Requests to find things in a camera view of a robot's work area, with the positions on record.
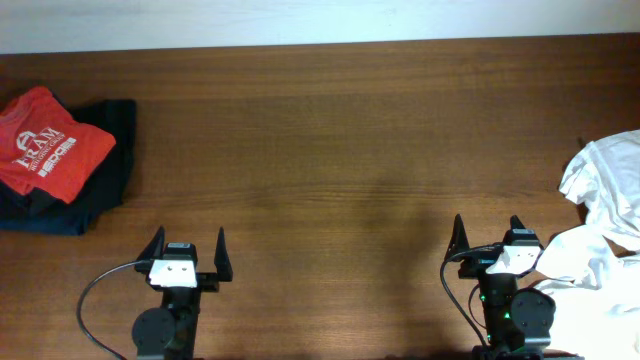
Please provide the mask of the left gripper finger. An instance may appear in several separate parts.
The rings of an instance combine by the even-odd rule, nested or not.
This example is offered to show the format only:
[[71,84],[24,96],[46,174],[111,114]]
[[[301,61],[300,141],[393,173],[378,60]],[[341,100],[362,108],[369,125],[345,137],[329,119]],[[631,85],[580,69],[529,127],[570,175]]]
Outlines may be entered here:
[[233,279],[233,268],[226,247],[225,231],[223,227],[219,228],[217,235],[214,266],[216,267],[219,280]]
[[141,252],[142,260],[156,260],[160,259],[163,254],[165,240],[165,229],[160,226],[156,231],[151,241],[147,244],[144,250]]

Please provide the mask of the white t-shirt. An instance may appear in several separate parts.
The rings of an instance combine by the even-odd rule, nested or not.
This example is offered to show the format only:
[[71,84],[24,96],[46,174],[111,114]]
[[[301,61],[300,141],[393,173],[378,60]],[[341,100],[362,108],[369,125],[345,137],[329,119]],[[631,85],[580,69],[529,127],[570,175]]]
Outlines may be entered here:
[[582,225],[555,236],[536,269],[556,303],[553,350],[585,359],[639,356],[639,133],[590,142],[559,185]]

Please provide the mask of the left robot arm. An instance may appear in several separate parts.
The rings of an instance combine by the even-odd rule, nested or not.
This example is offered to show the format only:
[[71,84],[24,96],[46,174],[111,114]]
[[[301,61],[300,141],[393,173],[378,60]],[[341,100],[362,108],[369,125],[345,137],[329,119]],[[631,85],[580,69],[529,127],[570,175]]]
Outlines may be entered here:
[[217,293],[233,280],[225,231],[218,230],[214,272],[197,270],[197,248],[192,243],[165,241],[160,227],[136,259],[134,269],[162,294],[161,304],[142,312],[132,326],[138,359],[192,359],[196,343],[201,296]]

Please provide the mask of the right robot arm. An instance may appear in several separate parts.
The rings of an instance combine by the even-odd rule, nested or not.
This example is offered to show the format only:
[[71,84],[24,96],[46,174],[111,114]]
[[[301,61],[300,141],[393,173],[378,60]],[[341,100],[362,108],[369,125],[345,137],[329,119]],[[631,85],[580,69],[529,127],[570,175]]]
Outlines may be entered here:
[[[440,280],[450,300],[478,336],[473,359],[542,359],[551,343],[554,300],[534,288],[518,287],[518,280],[533,271],[543,247],[534,230],[517,216],[502,241],[471,247],[460,215],[454,218],[451,240],[440,267]],[[477,282],[483,308],[485,334],[463,309],[445,280],[445,268],[456,262],[458,277]]]

